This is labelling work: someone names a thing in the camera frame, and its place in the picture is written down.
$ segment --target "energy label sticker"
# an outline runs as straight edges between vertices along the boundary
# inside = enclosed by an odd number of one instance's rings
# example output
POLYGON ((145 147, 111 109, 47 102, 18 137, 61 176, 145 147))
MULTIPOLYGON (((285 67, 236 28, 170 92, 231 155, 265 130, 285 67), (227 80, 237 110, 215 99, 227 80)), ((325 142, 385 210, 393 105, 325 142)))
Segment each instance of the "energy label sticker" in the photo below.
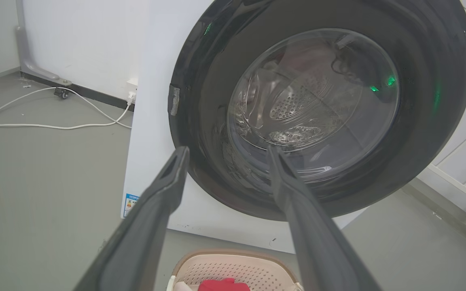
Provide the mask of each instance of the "energy label sticker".
POLYGON ((127 194, 127 196, 125 197, 125 208, 123 210, 123 217, 127 217, 127 214, 131 212, 131 209, 136 204, 138 199, 139 197, 135 195, 127 194))

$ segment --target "gray floor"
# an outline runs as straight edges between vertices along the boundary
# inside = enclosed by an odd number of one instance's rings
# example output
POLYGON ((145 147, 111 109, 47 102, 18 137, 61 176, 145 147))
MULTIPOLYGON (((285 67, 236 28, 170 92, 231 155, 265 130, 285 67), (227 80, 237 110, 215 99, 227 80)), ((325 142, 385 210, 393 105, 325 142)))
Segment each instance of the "gray floor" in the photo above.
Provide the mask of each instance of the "gray floor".
MULTIPOLYGON (((0 106, 43 88, 0 78, 0 106)), ((122 110, 94 102, 113 117, 122 110)), ((76 97, 40 92, 0 113, 0 123, 106 123, 76 97)), ((127 114, 126 123, 131 122, 127 114)), ((70 290, 120 223, 130 131, 118 125, 72 131, 0 129, 0 290, 70 290)), ((466 238, 402 191, 371 206, 344 233, 384 290, 466 290, 466 238)), ((168 231, 155 291, 187 252, 258 250, 298 272, 291 254, 168 231)))

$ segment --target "metal stand leg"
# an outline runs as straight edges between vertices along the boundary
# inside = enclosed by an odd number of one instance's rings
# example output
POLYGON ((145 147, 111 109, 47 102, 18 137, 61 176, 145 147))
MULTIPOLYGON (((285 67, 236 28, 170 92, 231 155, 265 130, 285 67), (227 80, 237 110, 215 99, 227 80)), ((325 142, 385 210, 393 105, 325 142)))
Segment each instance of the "metal stand leg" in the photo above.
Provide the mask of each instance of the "metal stand leg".
POLYGON ((15 36, 17 38, 17 48, 19 51, 19 63, 21 64, 21 72, 31 74, 33 76, 55 82, 59 85, 69 86, 71 81, 62 79, 57 74, 46 71, 35 64, 28 45, 28 35, 24 26, 24 11, 23 0, 16 0, 17 6, 17 19, 19 26, 15 29, 15 36))

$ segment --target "white cable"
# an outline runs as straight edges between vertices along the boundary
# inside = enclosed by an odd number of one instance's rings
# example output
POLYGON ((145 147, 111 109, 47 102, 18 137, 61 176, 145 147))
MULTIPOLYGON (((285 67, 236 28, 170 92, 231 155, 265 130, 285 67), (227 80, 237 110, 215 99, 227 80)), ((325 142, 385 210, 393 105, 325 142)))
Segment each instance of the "white cable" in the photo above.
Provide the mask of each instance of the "white cable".
POLYGON ((109 125, 113 125, 113 124, 120 124, 121 126, 123 127, 127 127, 128 129, 131 129, 132 127, 129 127, 123 123, 120 123, 119 121, 124 117, 125 113, 127 112, 127 110, 129 109, 129 107, 131 106, 131 101, 132 100, 129 100, 127 102, 127 108, 123 111, 122 115, 114 120, 113 118, 111 118, 109 115, 105 114, 104 112, 102 112, 98 107, 96 107, 93 103, 89 102, 87 99, 85 99, 84 97, 82 97, 80 94, 78 94, 77 92, 69 89, 69 88, 63 88, 63 87, 50 87, 50 88, 44 88, 44 89, 40 89, 40 90, 36 90, 36 91, 33 91, 31 93, 28 93, 24 96, 21 96, 17 99, 15 99, 14 101, 11 101, 9 103, 6 103, 5 105, 3 105, 2 107, 0 107, 0 110, 2 110, 4 107, 7 107, 8 105, 14 103, 15 101, 18 101, 26 96, 30 96, 31 94, 34 94, 36 92, 40 92, 40 91, 44 91, 44 90, 50 90, 50 89, 55 89, 55 88, 60 88, 60 89, 65 89, 65 90, 68 90, 70 92, 73 92, 74 94, 76 94, 76 96, 79 96, 80 98, 82 98, 83 101, 86 101, 87 103, 89 103, 91 106, 93 106, 94 108, 96 108, 96 110, 98 110, 101 114, 103 114, 104 116, 106 116, 107 118, 109 118, 110 120, 113 120, 113 122, 111 123, 103 123, 103 124, 83 124, 83 125, 76 125, 75 127, 54 127, 52 125, 44 125, 44 124, 0 124, 0 127, 45 127, 47 129, 64 129, 64 130, 67 130, 67 129, 81 129, 83 127, 108 127, 109 125))
POLYGON ((83 124, 83 125, 76 125, 75 127, 54 127, 53 125, 44 125, 44 124, 11 123, 11 124, 0 124, 0 127, 44 127, 47 129, 64 129, 64 130, 81 129, 83 127, 108 127, 109 125, 116 124, 118 121, 120 121, 126 114, 129 107, 130 105, 127 105, 127 108, 123 111, 122 116, 116 119, 116 122, 111 122, 111 123, 83 124))

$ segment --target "red cloth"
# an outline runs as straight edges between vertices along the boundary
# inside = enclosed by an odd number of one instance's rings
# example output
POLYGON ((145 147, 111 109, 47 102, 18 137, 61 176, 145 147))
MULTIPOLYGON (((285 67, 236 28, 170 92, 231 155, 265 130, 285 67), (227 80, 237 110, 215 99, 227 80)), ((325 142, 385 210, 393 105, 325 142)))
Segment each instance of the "red cloth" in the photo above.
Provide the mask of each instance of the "red cloth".
POLYGON ((198 291, 250 291, 245 283, 235 283, 233 278, 224 280, 204 280, 198 291))

